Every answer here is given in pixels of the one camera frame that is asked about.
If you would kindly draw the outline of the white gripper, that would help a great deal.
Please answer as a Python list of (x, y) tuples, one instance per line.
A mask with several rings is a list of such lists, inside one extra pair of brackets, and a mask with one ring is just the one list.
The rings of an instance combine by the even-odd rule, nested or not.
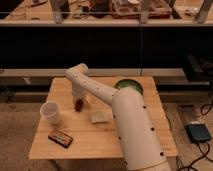
[(86, 97), (87, 91), (79, 86), (79, 85), (73, 85), (72, 86), (72, 95), (73, 95), (73, 106), (74, 108), (76, 107), (76, 102), (79, 99), (83, 99), (83, 108), (87, 108), (88, 107), (88, 101), (87, 99), (84, 99)]

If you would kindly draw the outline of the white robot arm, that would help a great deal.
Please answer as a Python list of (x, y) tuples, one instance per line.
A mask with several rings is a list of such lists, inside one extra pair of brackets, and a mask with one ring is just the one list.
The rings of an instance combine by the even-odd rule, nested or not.
[(90, 92), (112, 108), (118, 139), (128, 171), (172, 171), (151, 121), (143, 96), (132, 87), (116, 89), (95, 81), (81, 63), (65, 71), (75, 98)]

